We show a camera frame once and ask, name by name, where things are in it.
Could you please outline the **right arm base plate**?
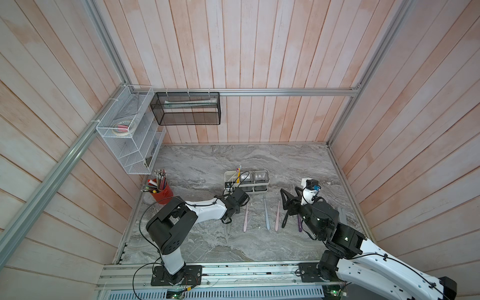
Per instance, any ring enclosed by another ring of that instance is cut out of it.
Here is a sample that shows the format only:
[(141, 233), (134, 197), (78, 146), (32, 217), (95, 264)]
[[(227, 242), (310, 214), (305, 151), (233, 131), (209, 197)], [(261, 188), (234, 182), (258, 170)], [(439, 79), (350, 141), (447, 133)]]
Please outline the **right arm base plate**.
[(297, 274), (303, 283), (320, 283), (330, 281), (330, 275), (325, 272), (319, 262), (301, 262)]

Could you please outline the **yellow toothbrush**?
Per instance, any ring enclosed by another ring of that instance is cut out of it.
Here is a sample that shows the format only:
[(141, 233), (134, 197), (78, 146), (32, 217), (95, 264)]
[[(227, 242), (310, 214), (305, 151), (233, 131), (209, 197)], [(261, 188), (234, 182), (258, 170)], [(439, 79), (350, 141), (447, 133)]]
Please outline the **yellow toothbrush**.
[(237, 173), (237, 177), (236, 177), (236, 180), (235, 180), (235, 183), (237, 184), (240, 184), (240, 180), (241, 180), (241, 165), (238, 166), (238, 168), (236, 169), (236, 173)]

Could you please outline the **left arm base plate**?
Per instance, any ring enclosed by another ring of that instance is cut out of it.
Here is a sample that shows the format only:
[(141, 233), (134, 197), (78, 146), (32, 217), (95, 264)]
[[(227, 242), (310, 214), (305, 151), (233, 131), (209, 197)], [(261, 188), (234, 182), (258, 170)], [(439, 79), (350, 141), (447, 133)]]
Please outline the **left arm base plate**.
[(177, 273), (170, 274), (164, 266), (156, 266), (151, 278), (151, 286), (189, 286), (194, 288), (201, 284), (203, 267), (185, 265)]

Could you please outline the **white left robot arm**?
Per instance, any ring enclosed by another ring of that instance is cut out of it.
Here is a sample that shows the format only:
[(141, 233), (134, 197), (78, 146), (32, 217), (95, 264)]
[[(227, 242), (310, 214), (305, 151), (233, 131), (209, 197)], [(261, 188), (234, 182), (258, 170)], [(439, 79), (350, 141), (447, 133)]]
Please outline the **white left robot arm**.
[(194, 225), (211, 220), (229, 224), (232, 216), (238, 214), (249, 200), (248, 194), (240, 188), (206, 201), (192, 202), (173, 197), (146, 225), (146, 231), (160, 253), (163, 270), (170, 276), (183, 271), (186, 264), (180, 246)]

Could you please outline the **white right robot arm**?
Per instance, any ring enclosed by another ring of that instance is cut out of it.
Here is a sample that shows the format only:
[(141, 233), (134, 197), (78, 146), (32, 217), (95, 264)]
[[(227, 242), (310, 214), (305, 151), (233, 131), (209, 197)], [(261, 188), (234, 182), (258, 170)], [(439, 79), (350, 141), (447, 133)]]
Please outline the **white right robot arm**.
[(315, 190), (306, 199), (305, 188), (291, 194), (281, 189), (286, 216), (299, 216), (304, 233), (326, 247), (317, 263), (300, 263), (302, 282), (338, 282), (341, 295), (347, 285), (361, 286), (389, 300), (453, 300), (457, 282), (426, 274), (380, 248), (362, 232), (340, 222), (339, 212)]

